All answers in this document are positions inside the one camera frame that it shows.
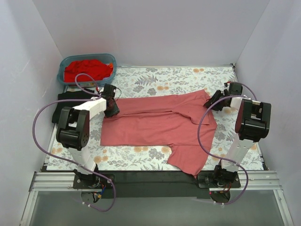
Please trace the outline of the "pink t shirt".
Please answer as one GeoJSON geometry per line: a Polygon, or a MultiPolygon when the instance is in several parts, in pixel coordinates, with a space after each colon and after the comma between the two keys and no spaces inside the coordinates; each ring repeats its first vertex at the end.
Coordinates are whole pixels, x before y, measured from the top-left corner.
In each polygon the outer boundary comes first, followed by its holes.
{"type": "Polygon", "coordinates": [[[204,103],[210,96],[199,90],[182,95],[121,98],[119,113],[105,117],[102,146],[168,146],[167,162],[181,171],[197,175],[204,167],[217,129],[204,103]]]}

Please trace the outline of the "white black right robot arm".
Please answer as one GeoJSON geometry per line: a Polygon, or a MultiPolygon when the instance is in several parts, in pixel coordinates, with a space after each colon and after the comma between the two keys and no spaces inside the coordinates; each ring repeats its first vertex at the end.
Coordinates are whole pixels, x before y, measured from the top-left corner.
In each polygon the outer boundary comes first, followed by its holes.
{"type": "Polygon", "coordinates": [[[261,139],[266,138],[270,128],[271,104],[260,102],[257,97],[243,97],[246,85],[229,81],[224,91],[217,90],[204,103],[204,107],[221,111],[225,107],[238,110],[235,123],[235,138],[225,157],[214,168],[213,183],[218,187],[230,185],[238,178],[238,164],[248,150],[261,139]]]}

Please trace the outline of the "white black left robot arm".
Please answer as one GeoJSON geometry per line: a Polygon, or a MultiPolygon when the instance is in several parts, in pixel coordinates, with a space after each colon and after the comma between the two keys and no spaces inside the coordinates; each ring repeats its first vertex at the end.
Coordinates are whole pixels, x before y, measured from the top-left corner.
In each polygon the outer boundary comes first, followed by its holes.
{"type": "Polygon", "coordinates": [[[74,173],[89,188],[96,188],[100,184],[98,168],[87,148],[90,135],[90,120],[100,113],[107,117],[119,113],[115,101],[117,87],[105,84],[99,97],[74,107],[64,107],[61,110],[56,140],[71,154],[73,161],[78,164],[74,173]]]}

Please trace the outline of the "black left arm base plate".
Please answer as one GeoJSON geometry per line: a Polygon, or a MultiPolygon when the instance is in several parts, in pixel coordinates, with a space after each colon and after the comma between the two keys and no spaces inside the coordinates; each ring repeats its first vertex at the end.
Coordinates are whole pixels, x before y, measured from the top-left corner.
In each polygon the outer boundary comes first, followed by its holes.
{"type": "Polygon", "coordinates": [[[114,181],[114,174],[105,174],[108,179],[97,176],[95,174],[81,174],[78,173],[74,177],[73,189],[112,189],[111,182],[114,181]]]}

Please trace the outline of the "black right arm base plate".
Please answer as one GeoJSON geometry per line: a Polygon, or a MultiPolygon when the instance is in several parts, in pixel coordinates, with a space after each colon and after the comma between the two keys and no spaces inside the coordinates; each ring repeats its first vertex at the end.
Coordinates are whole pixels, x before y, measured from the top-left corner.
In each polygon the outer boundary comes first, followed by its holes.
{"type": "Polygon", "coordinates": [[[237,172],[215,173],[213,170],[201,171],[195,176],[199,188],[240,188],[241,183],[237,172]]]}

